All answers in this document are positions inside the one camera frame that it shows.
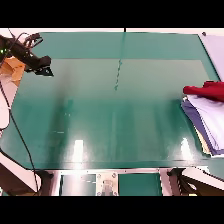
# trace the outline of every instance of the table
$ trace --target table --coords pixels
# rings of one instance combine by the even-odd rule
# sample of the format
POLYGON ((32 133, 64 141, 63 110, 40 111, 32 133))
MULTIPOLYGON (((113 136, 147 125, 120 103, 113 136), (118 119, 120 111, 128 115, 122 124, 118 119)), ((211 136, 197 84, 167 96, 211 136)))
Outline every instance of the table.
MULTIPOLYGON (((55 77, 25 74, 12 107, 37 169, 209 165, 220 170, 223 160, 202 153, 180 108, 184 85, 218 80, 197 35, 41 35, 44 41, 34 53, 52 57, 55 77)), ((31 168, 12 123, 0 144, 31 168)))

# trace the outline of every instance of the black robot arm part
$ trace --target black robot arm part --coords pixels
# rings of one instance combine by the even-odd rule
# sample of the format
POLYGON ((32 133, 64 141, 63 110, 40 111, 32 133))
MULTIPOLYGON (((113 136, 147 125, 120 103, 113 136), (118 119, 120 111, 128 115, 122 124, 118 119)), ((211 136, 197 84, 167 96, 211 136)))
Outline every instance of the black robot arm part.
MULTIPOLYGON (((35 39, 32 39, 35 37, 35 35, 38 38, 40 38, 39 34, 33 34, 28 38, 30 42, 32 40, 35 41, 35 39)), ((51 58, 49 56, 38 58, 30 51, 31 49, 30 44, 29 47, 25 46, 26 43, 27 41, 25 41, 24 44, 20 43, 19 41, 15 43, 15 38, 7 38, 0 35, 0 49, 8 50, 12 46, 7 57, 14 56, 15 58, 23 62, 26 65, 25 67, 26 72, 34 72, 36 75, 53 76, 53 73, 50 69, 51 58)), ((3 50, 3 52, 4 53, 0 55, 0 62, 3 60, 7 51, 3 50)))

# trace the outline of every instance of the stack of folded clothes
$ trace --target stack of folded clothes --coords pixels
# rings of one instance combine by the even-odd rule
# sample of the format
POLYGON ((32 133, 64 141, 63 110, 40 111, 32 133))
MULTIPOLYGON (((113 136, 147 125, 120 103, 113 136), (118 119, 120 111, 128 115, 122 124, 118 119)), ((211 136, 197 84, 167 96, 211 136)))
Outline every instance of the stack of folded clothes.
POLYGON ((181 103, 202 143, 203 152, 224 154, 224 82, 207 81, 202 88, 185 86, 181 103))

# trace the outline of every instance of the red cloth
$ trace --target red cloth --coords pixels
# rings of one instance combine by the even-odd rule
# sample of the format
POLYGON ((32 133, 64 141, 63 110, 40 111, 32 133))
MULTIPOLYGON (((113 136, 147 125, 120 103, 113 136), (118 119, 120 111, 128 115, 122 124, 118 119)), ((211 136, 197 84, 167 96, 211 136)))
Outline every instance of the red cloth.
POLYGON ((203 96, 215 101, 224 102, 224 82, 204 82, 203 87, 185 86, 183 93, 188 95, 203 96))

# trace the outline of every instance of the blue cloth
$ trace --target blue cloth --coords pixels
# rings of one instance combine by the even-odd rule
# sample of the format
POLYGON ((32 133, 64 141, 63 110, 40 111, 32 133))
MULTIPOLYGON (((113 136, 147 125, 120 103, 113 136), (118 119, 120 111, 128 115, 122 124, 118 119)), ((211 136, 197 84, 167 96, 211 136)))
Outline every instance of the blue cloth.
POLYGON ((191 120, 191 122, 194 124, 194 126, 197 128, 197 130, 201 133, 204 140, 207 143, 207 146, 211 152, 212 155, 221 155, 224 154, 224 149, 222 150, 215 150, 212 147, 212 144, 209 140, 208 134, 205 130, 205 127, 202 123, 200 114, 198 113, 197 109, 190 103, 189 100, 182 101, 181 107, 184 110, 185 114, 188 116, 188 118, 191 120))

